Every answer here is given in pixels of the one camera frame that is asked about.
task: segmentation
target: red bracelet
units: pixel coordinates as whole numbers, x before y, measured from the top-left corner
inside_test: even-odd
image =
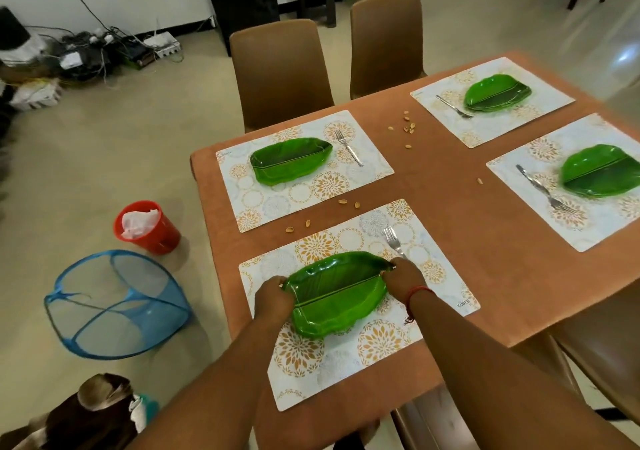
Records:
[[[434,295],[436,294],[433,290],[431,290],[429,287],[425,287],[424,285],[421,285],[419,287],[413,287],[411,290],[409,290],[409,292],[406,294],[406,301],[404,302],[404,305],[406,306],[406,314],[407,314],[407,317],[404,319],[405,325],[410,324],[415,320],[413,318],[413,312],[409,307],[409,302],[411,301],[411,297],[421,290],[427,290],[428,292],[431,292]]]

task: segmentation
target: floral pattern placemat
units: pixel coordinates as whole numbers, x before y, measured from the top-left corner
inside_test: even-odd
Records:
[[[349,251],[368,251],[390,260],[396,256],[382,229],[393,226],[404,252],[416,263],[429,286],[463,316],[480,308],[465,282],[449,263],[420,220],[397,200],[282,246],[239,266],[253,315],[255,291],[271,276],[289,276],[314,261]],[[348,330],[311,340],[290,323],[280,331],[268,375],[280,411],[313,396],[366,366],[422,338],[415,322],[404,325],[404,305],[388,294],[368,317]]]
[[[623,195],[586,199],[559,185],[559,171],[565,160],[597,144],[619,146],[640,161],[640,143],[600,115],[591,114],[516,148],[487,166],[567,243],[584,252],[640,217],[640,187]],[[576,213],[552,209],[547,198],[516,170],[518,164]]]
[[[335,139],[340,130],[364,163],[359,167]],[[333,145],[328,160],[310,175],[268,187],[258,183],[249,157],[273,143],[292,138],[320,138]],[[342,195],[391,175],[394,171],[348,111],[293,126],[273,135],[216,152],[240,232]]]
[[[494,74],[508,74],[528,85],[532,89],[531,96],[504,111],[466,111],[474,116],[470,119],[460,117],[452,108],[436,98],[438,95],[460,111],[465,111],[463,104],[469,87]],[[506,57],[476,65],[422,89],[414,90],[411,95],[469,148],[498,138],[508,131],[574,102],[573,98],[551,87]]]

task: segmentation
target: red bucket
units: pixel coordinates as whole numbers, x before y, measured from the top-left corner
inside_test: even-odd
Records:
[[[135,239],[126,239],[122,237],[122,233],[124,232],[124,228],[122,227],[123,215],[127,212],[134,211],[151,212],[154,209],[157,209],[160,213],[160,219],[153,229],[151,229],[147,234],[136,237]],[[154,253],[155,255],[165,255],[166,253],[172,252],[175,247],[178,246],[178,243],[180,243],[181,236],[180,231],[175,228],[169,219],[167,219],[160,206],[150,200],[140,200],[127,205],[122,209],[113,223],[113,233],[121,241],[137,244],[140,248],[145,248],[148,252]]]

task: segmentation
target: green plate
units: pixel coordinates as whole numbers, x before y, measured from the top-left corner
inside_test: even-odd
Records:
[[[316,171],[332,149],[319,138],[294,138],[254,151],[250,162],[258,182],[277,185]]]
[[[329,256],[296,271],[283,286],[296,297],[291,317],[296,332],[320,339],[347,330],[384,298],[387,286],[380,272],[391,268],[384,258],[358,251]]]
[[[640,163],[613,145],[572,154],[560,170],[562,186],[583,197],[611,197],[640,186]]]
[[[476,82],[465,95],[465,107],[479,112],[500,111],[531,95],[528,85],[507,74],[496,74]]]

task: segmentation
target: brown tablecloth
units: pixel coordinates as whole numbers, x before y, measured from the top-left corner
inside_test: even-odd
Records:
[[[521,54],[506,56],[575,98],[575,103],[467,148],[409,93],[492,57],[233,138],[191,156],[233,338],[251,319],[238,265],[310,234],[307,230],[288,234],[287,226],[302,226],[311,219],[316,232],[357,213],[330,199],[241,234],[216,152],[345,109],[396,173],[343,197],[349,204],[362,204],[358,213],[404,198],[481,303],[482,308],[468,318],[503,344],[517,344],[640,277],[640,222],[579,253],[485,166],[593,112],[640,140],[636,130],[614,119],[595,99]],[[411,136],[402,131],[405,110],[417,125]],[[411,150],[404,148],[408,143]],[[255,422],[260,450],[323,448],[441,381],[425,343],[416,342],[281,413],[265,374]]]

